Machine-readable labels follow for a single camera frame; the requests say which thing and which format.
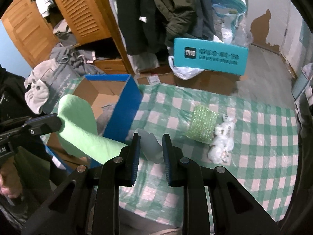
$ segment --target concrete floor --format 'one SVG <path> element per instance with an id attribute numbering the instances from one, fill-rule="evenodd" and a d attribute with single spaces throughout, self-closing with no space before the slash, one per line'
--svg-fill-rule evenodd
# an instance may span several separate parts
<path id="1" fill-rule="evenodd" d="M 246 80 L 237 82 L 234 96 L 295 109 L 292 77 L 280 56 L 250 45 L 245 75 Z"/>

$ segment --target bed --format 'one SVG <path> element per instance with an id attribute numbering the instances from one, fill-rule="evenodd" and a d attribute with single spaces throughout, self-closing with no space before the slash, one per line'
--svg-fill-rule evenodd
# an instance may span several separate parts
<path id="1" fill-rule="evenodd" d="M 140 85 L 143 99 L 135 116 L 133 132 L 152 132 L 161 142 L 168 133 L 173 145 L 199 165 L 214 168 L 207 158 L 208 145 L 185 136 L 197 104 L 218 113 L 234 115 L 235 147 L 224 166 L 275 220 L 284 218 L 294 190 L 298 167 L 298 135 L 293 110 L 173 85 Z M 208 201 L 211 232 L 212 211 Z M 164 164 L 141 156 L 135 187 L 120 188 L 120 207 L 142 217 L 179 227 L 183 219 L 183 189 L 167 185 Z"/>

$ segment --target teal box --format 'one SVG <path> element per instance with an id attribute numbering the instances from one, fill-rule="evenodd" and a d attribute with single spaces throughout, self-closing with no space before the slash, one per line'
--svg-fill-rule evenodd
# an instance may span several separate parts
<path id="1" fill-rule="evenodd" d="M 176 38 L 174 65 L 244 75 L 248 48 L 223 42 Z"/>

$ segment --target blue wall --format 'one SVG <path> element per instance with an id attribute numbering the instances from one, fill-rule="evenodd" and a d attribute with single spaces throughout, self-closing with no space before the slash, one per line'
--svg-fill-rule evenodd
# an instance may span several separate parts
<path id="1" fill-rule="evenodd" d="M 8 72 L 27 77 L 32 68 L 17 50 L 0 21 L 0 64 Z"/>

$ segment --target wooden wardrobe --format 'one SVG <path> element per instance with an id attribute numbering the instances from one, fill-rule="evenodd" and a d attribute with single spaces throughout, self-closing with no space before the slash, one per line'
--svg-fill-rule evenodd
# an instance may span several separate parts
<path id="1" fill-rule="evenodd" d="M 95 61 L 108 74 L 134 74 L 108 0 L 54 0 L 78 42 L 112 37 L 121 59 Z M 35 0 L 14 0 L 1 18 L 11 40 L 31 67 L 49 58 L 59 42 Z"/>

